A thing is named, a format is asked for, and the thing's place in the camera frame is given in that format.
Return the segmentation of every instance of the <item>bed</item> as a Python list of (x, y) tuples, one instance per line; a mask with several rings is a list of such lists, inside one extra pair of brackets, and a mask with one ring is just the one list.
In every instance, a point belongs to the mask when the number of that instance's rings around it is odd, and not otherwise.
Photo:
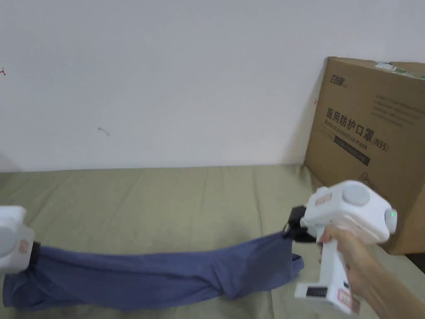
[[(320, 185), (300, 165), (75, 170), (0, 174), (0, 203), (27, 208), (36, 239), (74, 251), (158, 253), (204, 251), (280, 231), (291, 208)], [(425, 275), (404, 256), (378, 258), (425, 299)], [(305, 269), (319, 274), (315, 245), (294, 244)], [(295, 282), (229, 302), (120, 313), (93, 306), (26, 313), (0, 307), (0, 318), (338, 318), (315, 314), (293, 297)], [(361, 318), (376, 318), (364, 304)]]

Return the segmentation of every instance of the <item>white wall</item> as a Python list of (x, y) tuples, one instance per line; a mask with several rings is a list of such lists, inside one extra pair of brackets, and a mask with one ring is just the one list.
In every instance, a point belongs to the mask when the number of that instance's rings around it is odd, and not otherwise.
[(325, 57), (424, 61), (424, 10), (3, 1), (0, 171), (302, 162)]

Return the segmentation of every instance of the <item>white handheld device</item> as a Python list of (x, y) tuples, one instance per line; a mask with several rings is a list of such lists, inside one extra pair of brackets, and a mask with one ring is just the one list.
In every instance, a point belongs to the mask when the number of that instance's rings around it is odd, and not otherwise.
[[(352, 180), (319, 188), (303, 213), (298, 218), (299, 229), (306, 230), (316, 242), (329, 224), (349, 230), (367, 244), (386, 242), (397, 225), (397, 212), (391, 205), (366, 185)], [(346, 314), (359, 314), (360, 302), (350, 292), (336, 240), (323, 245), (319, 282), (298, 283), (295, 297), (332, 305)]]
[(26, 210), (0, 206), (0, 273), (18, 273), (28, 268), (34, 231), (23, 224)]

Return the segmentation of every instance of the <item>wrinkled fabric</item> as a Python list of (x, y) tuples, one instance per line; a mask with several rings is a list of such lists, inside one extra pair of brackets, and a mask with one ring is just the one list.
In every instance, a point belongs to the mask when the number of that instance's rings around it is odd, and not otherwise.
[(160, 309), (271, 290), (302, 268), (292, 240), (280, 233), (208, 252), (100, 255), (42, 246), (34, 268), (5, 276), (3, 303), (24, 310)]

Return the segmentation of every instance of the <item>black clamp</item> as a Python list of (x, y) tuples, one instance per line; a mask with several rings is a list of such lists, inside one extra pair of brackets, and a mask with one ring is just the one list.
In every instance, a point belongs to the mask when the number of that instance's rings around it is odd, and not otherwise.
[(29, 259), (28, 268), (33, 268), (37, 264), (38, 259), (40, 258), (40, 247), (41, 244), (39, 242), (34, 242), (32, 244), (31, 257)]
[(300, 225), (300, 220), (305, 213), (305, 206), (297, 206), (291, 210), (288, 223), (282, 231), (283, 238), (290, 238), (295, 242), (316, 242), (316, 238), (307, 233), (307, 228)]

